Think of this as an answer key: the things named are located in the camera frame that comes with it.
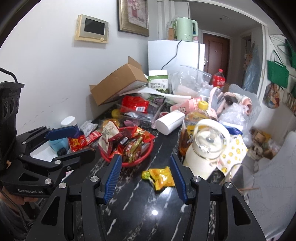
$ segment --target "picture frame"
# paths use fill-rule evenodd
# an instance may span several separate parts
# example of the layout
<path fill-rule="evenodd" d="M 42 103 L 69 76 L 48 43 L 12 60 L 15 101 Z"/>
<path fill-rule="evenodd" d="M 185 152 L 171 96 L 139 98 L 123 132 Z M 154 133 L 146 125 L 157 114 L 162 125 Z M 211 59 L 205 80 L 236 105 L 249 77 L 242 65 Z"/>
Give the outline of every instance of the picture frame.
<path fill-rule="evenodd" d="M 148 0 L 118 0 L 118 31 L 149 36 Z"/>

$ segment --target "brown door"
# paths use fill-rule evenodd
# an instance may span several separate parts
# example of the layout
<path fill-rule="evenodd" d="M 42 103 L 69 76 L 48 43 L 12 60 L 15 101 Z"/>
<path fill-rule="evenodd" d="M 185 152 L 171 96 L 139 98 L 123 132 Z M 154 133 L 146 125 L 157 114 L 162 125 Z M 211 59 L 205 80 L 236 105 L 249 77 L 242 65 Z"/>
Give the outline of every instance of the brown door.
<path fill-rule="evenodd" d="M 206 61 L 204 71 L 213 75 L 219 69 L 223 69 L 223 75 L 227 78 L 230 40 L 215 35 L 203 34 L 203 43 L 205 44 Z"/>

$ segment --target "bottle cap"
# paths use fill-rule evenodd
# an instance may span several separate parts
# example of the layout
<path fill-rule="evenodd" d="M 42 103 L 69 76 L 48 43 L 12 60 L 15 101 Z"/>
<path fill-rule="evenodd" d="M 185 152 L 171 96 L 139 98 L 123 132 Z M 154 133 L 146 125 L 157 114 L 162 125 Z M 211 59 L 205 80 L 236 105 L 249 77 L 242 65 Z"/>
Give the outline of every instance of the bottle cap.
<path fill-rule="evenodd" d="M 201 100 L 201 101 L 198 102 L 198 108 L 199 108 L 200 110 L 207 110 L 208 107 L 209 107 L 208 102 L 203 101 L 203 100 Z"/>

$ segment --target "red soda bottle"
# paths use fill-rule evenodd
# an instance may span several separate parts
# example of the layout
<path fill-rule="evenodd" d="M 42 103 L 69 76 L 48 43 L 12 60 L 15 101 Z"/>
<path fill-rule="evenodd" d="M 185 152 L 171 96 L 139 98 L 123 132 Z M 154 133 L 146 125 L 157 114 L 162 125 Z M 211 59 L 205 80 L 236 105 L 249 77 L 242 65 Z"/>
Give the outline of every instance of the red soda bottle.
<path fill-rule="evenodd" d="M 222 90 L 225 83 L 223 70 L 219 69 L 219 72 L 213 75 L 212 85 Z"/>

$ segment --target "white refrigerator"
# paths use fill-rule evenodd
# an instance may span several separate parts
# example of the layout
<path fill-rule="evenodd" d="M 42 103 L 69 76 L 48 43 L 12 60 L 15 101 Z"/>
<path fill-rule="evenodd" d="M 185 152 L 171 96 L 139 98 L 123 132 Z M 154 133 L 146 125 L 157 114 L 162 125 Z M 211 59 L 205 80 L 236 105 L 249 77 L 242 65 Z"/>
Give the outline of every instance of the white refrigerator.
<path fill-rule="evenodd" d="M 148 41 L 148 68 L 160 70 L 177 53 L 179 41 L 156 40 Z M 178 46 L 177 56 L 163 69 L 168 74 L 174 73 L 178 66 L 187 65 L 203 71 L 205 61 L 205 45 L 197 42 L 181 41 Z"/>

